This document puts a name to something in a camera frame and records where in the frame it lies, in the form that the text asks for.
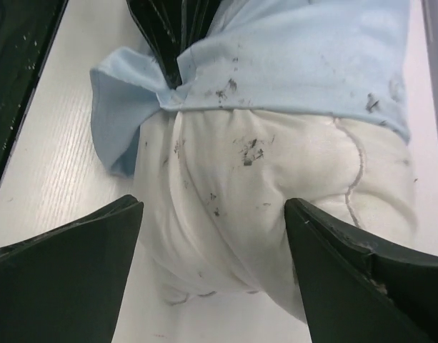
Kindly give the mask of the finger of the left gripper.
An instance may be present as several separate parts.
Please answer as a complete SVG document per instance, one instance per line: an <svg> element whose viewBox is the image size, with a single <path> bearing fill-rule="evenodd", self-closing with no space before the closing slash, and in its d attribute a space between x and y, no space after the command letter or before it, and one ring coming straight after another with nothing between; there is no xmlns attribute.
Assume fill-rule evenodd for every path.
<svg viewBox="0 0 438 343"><path fill-rule="evenodd" d="M130 14L146 39L169 88L181 84L176 58L181 53L184 38L184 1L128 0Z"/></svg>
<svg viewBox="0 0 438 343"><path fill-rule="evenodd" d="M203 39L222 0L182 1L182 51Z"/></svg>

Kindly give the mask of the light blue pillowcase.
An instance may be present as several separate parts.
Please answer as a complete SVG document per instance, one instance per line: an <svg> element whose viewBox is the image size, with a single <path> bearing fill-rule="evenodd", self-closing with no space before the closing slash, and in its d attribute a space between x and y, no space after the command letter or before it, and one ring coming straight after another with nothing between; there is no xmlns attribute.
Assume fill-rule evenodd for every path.
<svg viewBox="0 0 438 343"><path fill-rule="evenodd" d="M171 88L154 50L121 47L90 72L91 135L104 168L134 173L139 127L160 110L331 114L409 140L402 77L408 1L225 1L176 54Z"/></svg>

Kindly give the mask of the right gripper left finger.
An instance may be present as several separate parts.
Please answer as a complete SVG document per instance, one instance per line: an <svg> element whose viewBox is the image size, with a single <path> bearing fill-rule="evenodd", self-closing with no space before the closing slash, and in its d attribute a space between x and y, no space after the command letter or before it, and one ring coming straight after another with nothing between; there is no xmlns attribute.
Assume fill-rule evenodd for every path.
<svg viewBox="0 0 438 343"><path fill-rule="evenodd" d="M126 195L0 248L0 343L110 342L143 217Z"/></svg>

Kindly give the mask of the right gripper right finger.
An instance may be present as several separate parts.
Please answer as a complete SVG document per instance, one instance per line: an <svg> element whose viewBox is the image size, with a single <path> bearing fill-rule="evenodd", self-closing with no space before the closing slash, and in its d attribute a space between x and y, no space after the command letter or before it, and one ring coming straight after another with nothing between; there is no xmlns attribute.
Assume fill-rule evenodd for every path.
<svg viewBox="0 0 438 343"><path fill-rule="evenodd" d="M290 199L284 218L316 343L438 342L438 256Z"/></svg>

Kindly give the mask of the white pillow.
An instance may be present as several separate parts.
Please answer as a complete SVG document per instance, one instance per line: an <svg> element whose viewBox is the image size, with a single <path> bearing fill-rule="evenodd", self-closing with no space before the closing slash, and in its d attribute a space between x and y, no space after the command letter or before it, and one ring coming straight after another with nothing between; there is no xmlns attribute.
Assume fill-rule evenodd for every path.
<svg viewBox="0 0 438 343"><path fill-rule="evenodd" d="M161 111L140 128L134 186L142 244L171 305L264 292L304 319L288 199L404 246L417 230L407 145L382 126L333 116Z"/></svg>

